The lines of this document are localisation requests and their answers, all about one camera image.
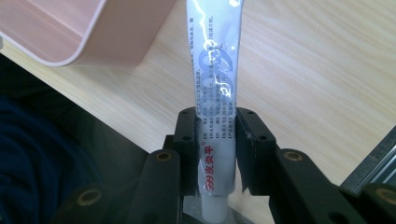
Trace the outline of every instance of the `light wood surface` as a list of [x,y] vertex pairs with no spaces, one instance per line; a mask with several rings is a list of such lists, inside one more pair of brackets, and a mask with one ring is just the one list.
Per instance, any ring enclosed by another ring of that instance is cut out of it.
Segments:
[[[151,152],[194,105],[185,18],[177,0],[135,69],[49,68],[8,42],[0,52]],[[238,106],[341,184],[396,124],[396,1],[247,0],[242,26]],[[230,206],[272,222],[266,197],[237,189]]]

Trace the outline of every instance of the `screw hole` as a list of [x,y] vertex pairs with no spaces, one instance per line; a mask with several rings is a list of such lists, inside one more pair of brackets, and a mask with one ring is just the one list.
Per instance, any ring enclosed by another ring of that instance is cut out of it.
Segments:
[[346,216],[344,216],[341,213],[337,212],[330,212],[329,213],[329,218],[333,223],[336,224],[347,224],[349,221],[347,220]]
[[170,154],[169,152],[162,152],[158,153],[155,158],[157,159],[157,161],[170,161],[172,159],[172,154]]
[[376,195],[383,201],[396,205],[396,192],[390,189],[377,189]]
[[191,137],[189,137],[189,136],[184,136],[182,139],[183,139],[183,141],[186,141],[186,142],[187,142],[187,141],[190,141],[190,140],[191,140]]
[[80,206],[89,206],[97,203],[102,198],[102,191],[99,189],[88,189],[81,193],[77,198]]
[[303,156],[301,156],[297,152],[288,151],[284,154],[284,156],[286,157],[286,159],[288,159],[290,161],[302,161],[303,160]]

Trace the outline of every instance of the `dark cloth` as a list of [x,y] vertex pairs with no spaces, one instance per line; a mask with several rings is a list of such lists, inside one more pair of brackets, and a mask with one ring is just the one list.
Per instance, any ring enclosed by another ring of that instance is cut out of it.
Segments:
[[[2,162],[0,173],[4,169],[9,170],[8,174],[10,175],[23,174],[25,181],[29,181],[29,183],[33,183],[31,181],[42,181],[39,182],[40,185],[35,185],[36,191],[34,193],[32,192],[32,194],[35,195],[35,203],[45,204],[47,206],[40,207],[40,210],[37,211],[41,217],[49,216],[50,214],[53,215],[52,212],[54,209],[56,209],[59,202],[64,199],[64,194],[67,194],[70,189],[73,188],[72,185],[66,187],[63,178],[67,179],[70,177],[68,181],[74,182],[74,187],[86,181],[96,180],[97,176],[92,176],[91,174],[92,164],[88,162],[89,158],[92,159],[94,165],[97,167],[103,183],[109,186],[120,188],[128,181],[140,176],[148,155],[145,150],[138,147],[133,142],[105,125],[101,120],[95,118],[46,83],[1,54],[0,96],[6,96],[8,99],[17,102],[14,105],[19,105],[17,108],[25,111],[24,116],[30,118],[29,127],[27,128],[29,132],[35,129],[33,125],[41,127],[43,124],[47,125],[51,123],[52,127],[57,130],[55,131],[56,133],[61,133],[63,136],[62,138],[68,138],[68,140],[65,140],[68,144],[73,145],[74,142],[73,149],[66,150],[63,148],[63,143],[57,142],[57,140],[60,139],[56,138],[50,142],[44,141],[44,139],[50,139],[45,137],[45,135],[49,133],[44,132],[45,130],[43,131],[41,128],[36,128],[34,135],[29,137],[27,135],[20,136],[20,141],[21,139],[27,138],[28,140],[26,141],[30,141],[28,143],[36,147],[38,147],[38,145],[34,144],[34,140],[45,143],[45,145],[42,146],[45,149],[36,151],[34,156],[22,150],[23,147],[29,147],[29,145],[19,145],[20,148],[14,151],[2,149],[0,146],[0,156],[2,157],[0,158],[0,162]],[[19,129],[22,124],[21,121],[17,122],[16,119],[14,119],[8,126],[14,125]],[[58,146],[52,147],[50,143],[56,143]],[[23,168],[25,170],[18,170],[14,169],[14,163],[11,162],[17,160],[25,163],[29,160],[31,161],[28,166],[18,167],[18,169]],[[57,169],[50,168],[51,165],[56,165],[58,163],[60,167]],[[65,170],[62,171],[67,164],[70,170],[67,172]],[[48,170],[53,170],[54,172],[46,171],[44,173],[39,173],[36,171],[37,169],[43,169],[46,165],[48,166]],[[60,182],[58,184],[50,181],[51,179],[53,180],[56,175],[60,175],[58,178]],[[6,185],[9,183],[8,180],[9,178],[5,177],[0,179],[0,185]],[[24,182],[20,181],[18,183],[21,184],[21,189],[26,189],[26,184]],[[58,192],[58,195],[44,194],[43,192]],[[47,199],[52,197],[57,198],[56,203],[47,202]],[[27,208],[27,210],[24,210],[24,208],[21,207],[25,200],[27,202],[30,198],[24,198],[23,196],[19,197],[16,194],[7,195],[7,198],[8,204],[11,204],[13,207],[11,209],[9,207],[4,207],[4,203],[2,204],[3,207],[0,207],[0,223],[2,223],[2,216],[5,216],[4,211],[14,216],[33,209],[33,207],[30,207],[30,210]],[[30,215],[26,215],[24,220],[16,223],[34,223],[31,220],[35,217],[31,217]],[[44,219],[40,220],[38,223],[46,223],[43,220]]]
[[49,223],[75,188],[100,180],[74,141],[34,111],[0,97],[1,223]]

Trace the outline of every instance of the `tube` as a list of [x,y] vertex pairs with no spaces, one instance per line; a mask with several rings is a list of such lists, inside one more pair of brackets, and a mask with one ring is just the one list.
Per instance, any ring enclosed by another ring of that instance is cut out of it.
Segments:
[[203,218],[223,222],[234,191],[236,71],[243,0],[186,0]]

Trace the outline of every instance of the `plastic container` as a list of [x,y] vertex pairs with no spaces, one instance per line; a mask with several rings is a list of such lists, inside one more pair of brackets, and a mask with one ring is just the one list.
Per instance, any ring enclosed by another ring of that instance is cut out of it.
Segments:
[[0,35],[49,66],[139,64],[175,0],[0,0]]

